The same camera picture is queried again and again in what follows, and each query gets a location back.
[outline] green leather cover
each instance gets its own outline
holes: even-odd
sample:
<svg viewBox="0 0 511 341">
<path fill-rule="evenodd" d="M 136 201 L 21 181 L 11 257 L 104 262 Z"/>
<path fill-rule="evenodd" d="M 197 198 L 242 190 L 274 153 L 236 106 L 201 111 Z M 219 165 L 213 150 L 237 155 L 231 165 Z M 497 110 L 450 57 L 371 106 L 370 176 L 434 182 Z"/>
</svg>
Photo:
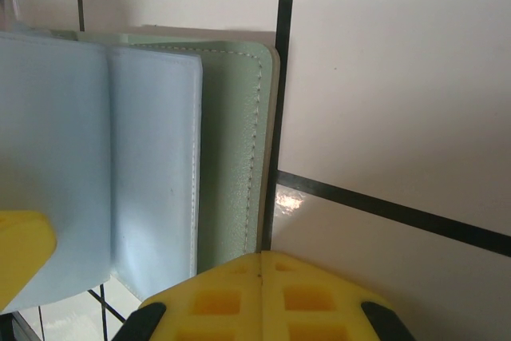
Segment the green leather cover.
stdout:
<svg viewBox="0 0 511 341">
<path fill-rule="evenodd" d="M 61 38 L 199 54 L 203 63 L 198 272 L 260 246 L 279 57 L 254 42 L 55 32 Z"/>
</svg>

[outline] square hole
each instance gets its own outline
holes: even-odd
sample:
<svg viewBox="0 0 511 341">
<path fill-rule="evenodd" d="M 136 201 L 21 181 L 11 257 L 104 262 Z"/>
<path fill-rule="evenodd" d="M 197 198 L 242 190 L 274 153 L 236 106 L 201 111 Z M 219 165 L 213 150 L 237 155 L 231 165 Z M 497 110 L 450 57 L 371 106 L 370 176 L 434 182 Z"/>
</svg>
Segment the square hole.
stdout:
<svg viewBox="0 0 511 341">
<path fill-rule="evenodd" d="M 283 289 L 284 306 L 287 311 L 334 311 L 332 294 L 315 286 L 299 285 Z"/>
<path fill-rule="evenodd" d="M 234 341 L 234 331 L 178 331 L 176 341 Z"/>
<path fill-rule="evenodd" d="M 237 315 L 241 292 L 228 289 L 200 291 L 193 304 L 193 315 Z"/>
<path fill-rule="evenodd" d="M 290 323 L 289 341 L 350 341 L 346 328 L 339 325 Z"/>
</svg>

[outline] stitching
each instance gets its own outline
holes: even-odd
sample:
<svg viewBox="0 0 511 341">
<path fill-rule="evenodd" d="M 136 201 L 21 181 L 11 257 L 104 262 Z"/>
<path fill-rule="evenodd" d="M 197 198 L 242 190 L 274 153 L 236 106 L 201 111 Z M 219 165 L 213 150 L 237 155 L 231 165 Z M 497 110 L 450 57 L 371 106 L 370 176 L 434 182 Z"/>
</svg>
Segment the stitching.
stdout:
<svg viewBox="0 0 511 341">
<path fill-rule="evenodd" d="M 256 158 L 256 138 L 257 138 L 257 125 L 259 123 L 259 103 L 260 103 L 260 93 L 261 93 L 261 81 L 263 78 L 263 63 L 259 57 L 248 54 L 246 52 L 239 51 L 226 51 L 226 50 L 210 50 L 210 49 L 201 49 L 201 48 L 189 48 L 189 47 L 179 47 L 179 46 L 155 46 L 151 44 L 136 44 L 135 46 L 156 48 L 156 49 L 166 49 L 166 50 L 179 50 L 179 51 L 196 51 L 196 52 L 209 52 L 213 54 L 231 54 L 231 55 L 239 55 L 249 57 L 250 59 L 254 59 L 257 61 L 259 66 L 259 74 L 257 76 L 258 84 L 256 88 L 256 96 L 255 96 L 255 111 L 254 111 L 254 130 L 252 134 L 252 152 L 250 156 L 250 173 L 248 174 L 248 188 L 247 188 L 247 212 L 245 217 L 245 233 L 244 233 L 244 253 L 247 253 L 248 246 L 248 220 L 249 220 L 249 211 L 250 211 L 250 192 L 252 190 L 252 176 L 254 171 L 254 161 Z"/>
<path fill-rule="evenodd" d="M 197 100 L 197 87 L 193 87 L 193 102 L 195 103 Z M 194 240 L 195 236 L 195 226 L 196 226 L 196 215 L 198 214 L 198 212 L 196 212 L 196 198 L 197 198 L 197 194 L 196 194 L 196 144 L 197 144 L 197 140 L 196 140 L 196 127 L 197 127 L 197 110 L 196 108 L 193 109 L 193 120 L 192 120 L 192 124 L 193 124 L 193 143 L 192 143 L 192 151 L 193 151 L 193 154 L 192 154 L 192 225 L 191 225 L 191 228 L 190 228 L 190 248 L 191 248 L 191 252 L 190 254 L 191 255 L 195 255 L 196 254 L 196 241 Z M 190 277 L 194 276 L 196 274 L 196 270 L 197 270 L 197 267 L 196 267 L 196 262 L 193 263 L 192 260 L 190 260 Z"/>
</svg>

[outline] light blue notebook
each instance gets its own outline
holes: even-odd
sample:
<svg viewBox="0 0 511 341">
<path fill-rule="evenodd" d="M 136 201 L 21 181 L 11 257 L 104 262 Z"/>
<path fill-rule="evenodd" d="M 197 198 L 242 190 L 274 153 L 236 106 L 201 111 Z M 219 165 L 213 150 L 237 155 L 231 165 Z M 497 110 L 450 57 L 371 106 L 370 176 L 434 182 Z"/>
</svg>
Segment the light blue notebook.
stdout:
<svg viewBox="0 0 511 341">
<path fill-rule="evenodd" d="M 0 33 L 0 210 L 58 242 L 6 311 L 196 273 L 201 85 L 196 55 Z"/>
</svg>

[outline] yellow object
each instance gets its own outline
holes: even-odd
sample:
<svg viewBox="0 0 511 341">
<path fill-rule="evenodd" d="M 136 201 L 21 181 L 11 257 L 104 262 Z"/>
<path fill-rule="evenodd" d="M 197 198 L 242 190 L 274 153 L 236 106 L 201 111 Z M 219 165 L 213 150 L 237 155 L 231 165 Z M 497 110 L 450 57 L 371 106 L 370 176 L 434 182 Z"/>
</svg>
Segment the yellow object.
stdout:
<svg viewBox="0 0 511 341">
<path fill-rule="evenodd" d="M 0 311 L 25 287 L 57 246 L 39 212 L 0 211 Z"/>
<path fill-rule="evenodd" d="M 276 252 L 242 256 L 142 303 L 164 303 L 151 341 L 378 341 L 361 303 L 380 296 Z"/>
</svg>

